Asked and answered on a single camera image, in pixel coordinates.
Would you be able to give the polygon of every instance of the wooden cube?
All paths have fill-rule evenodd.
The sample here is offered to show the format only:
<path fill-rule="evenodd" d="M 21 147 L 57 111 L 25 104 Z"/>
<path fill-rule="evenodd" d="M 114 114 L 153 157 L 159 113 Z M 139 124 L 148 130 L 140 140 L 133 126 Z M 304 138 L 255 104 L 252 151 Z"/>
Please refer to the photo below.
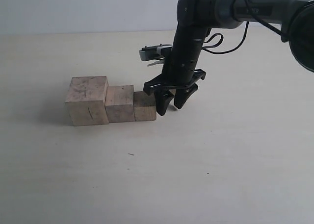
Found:
<path fill-rule="evenodd" d="M 74 77 L 65 100 L 74 126 L 109 124 L 105 110 L 106 76 Z"/>
<path fill-rule="evenodd" d="M 156 101 L 154 94 L 144 92 L 134 93 L 134 114 L 136 121 L 154 121 L 157 119 Z"/>
<path fill-rule="evenodd" d="M 105 108 L 110 123 L 134 122 L 134 86 L 108 87 Z"/>

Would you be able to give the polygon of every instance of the robotic arm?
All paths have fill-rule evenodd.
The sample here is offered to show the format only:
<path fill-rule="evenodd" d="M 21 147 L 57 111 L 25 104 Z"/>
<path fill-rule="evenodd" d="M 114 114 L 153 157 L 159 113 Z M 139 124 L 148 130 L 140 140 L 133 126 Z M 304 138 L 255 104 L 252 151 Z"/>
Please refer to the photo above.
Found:
<path fill-rule="evenodd" d="M 163 116 L 170 101 L 181 109 L 188 98 L 198 90 L 196 82 L 204 80 L 206 73 L 196 65 L 202 50 L 213 54 L 226 54 L 238 49 L 244 42 L 248 22 L 259 22 L 289 42 L 291 52 L 301 66 L 314 72 L 314 0 L 179 0 L 178 26 L 173 45 L 144 47 L 142 61 L 157 60 L 163 64 L 159 76 L 144 84 L 144 92 L 154 94 L 157 112 Z M 213 28 L 234 29 L 247 22 L 241 44 L 227 52 L 212 52 L 223 41 L 218 33 L 208 41 Z M 280 24 L 281 30 L 271 26 Z M 216 45 L 204 47 L 217 35 Z M 176 90 L 175 96 L 170 90 Z"/>

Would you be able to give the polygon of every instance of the table surface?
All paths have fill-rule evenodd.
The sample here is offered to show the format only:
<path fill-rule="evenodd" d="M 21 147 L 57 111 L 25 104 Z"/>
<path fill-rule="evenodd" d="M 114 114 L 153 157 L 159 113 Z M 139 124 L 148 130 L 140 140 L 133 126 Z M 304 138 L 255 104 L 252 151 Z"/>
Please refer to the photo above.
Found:
<path fill-rule="evenodd" d="M 243 29 L 223 30 L 235 47 Z M 182 110 L 154 122 L 73 127 L 74 76 L 134 85 L 138 50 L 174 31 L 0 36 L 0 223 L 312 224 L 314 75 L 252 27 Z"/>

